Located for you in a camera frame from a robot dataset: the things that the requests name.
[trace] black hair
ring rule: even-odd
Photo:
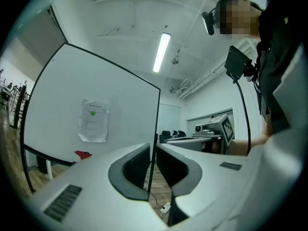
[[[214,13],[214,22],[216,23],[216,25],[220,28],[220,32],[222,34],[231,34],[231,30],[232,30],[232,24],[231,23],[227,23],[226,22],[226,18],[227,18],[227,3],[230,4],[231,0],[219,0],[216,4],[216,8],[215,8],[215,13]],[[234,4],[237,4],[238,0],[233,0],[231,2]],[[250,2],[250,6],[259,10],[259,11],[263,11],[259,5],[255,2]]]

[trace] wooden floor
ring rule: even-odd
[[[2,164],[7,171],[7,175],[19,196],[23,199],[29,199],[32,195],[26,177],[23,171],[20,145],[20,130],[10,127],[7,110],[0,107],[0,157]],[[51,166],[53,177],[57,177],[68,167],[54,164]],[[36,191],[42,188],[48,181],[48,175],[41,173],[38,168],[32,166],[28,169],[31,183]],[[150,177],[150,167],[144,183],[144,189],[148,189]],[[152,194],[156,197],[158,204],[164,206],[166,202],[171,202],[171,189],[169,188],[164,177],[160,173],[157,165],[154,166],[153,181],[151,187]],[[156,204],[155,198],[150,194],[149,203],[156,212],[161,216],[161,207]],[[167,223],[169,212],[162,215],[162,220]]]

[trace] black shirt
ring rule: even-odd
[[[292,11],[282,9],[278,1],[270,0],[266,10],[259,17],[259,34],[261,39],[257,45],[259,110],[260,113],[265,112],[262,111],[263,97],[267,106],[266,113],[270,114],[272,132],[277,133],[289,127],[273,92],[281,83],[281,77],[300,43],[296,18],[293,17]]]

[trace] person's arm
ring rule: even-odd
[[[264,119],[262,119],[261,135],[258,138],[251,140],[251,148],[259,144],[265,144],[265,142],[272,135],[269,115],[266,115],[266,123],[267,125],[265,125]],[[229,145],[229,155],[246,156],[247,148],[248,148],[248,141],[232,140]]]

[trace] white leg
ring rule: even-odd
[[[46,166],[47,166],[47,172],[48,172],[49,180],[52,180],[52,172],[51,172],[50,161],[46,160]]]

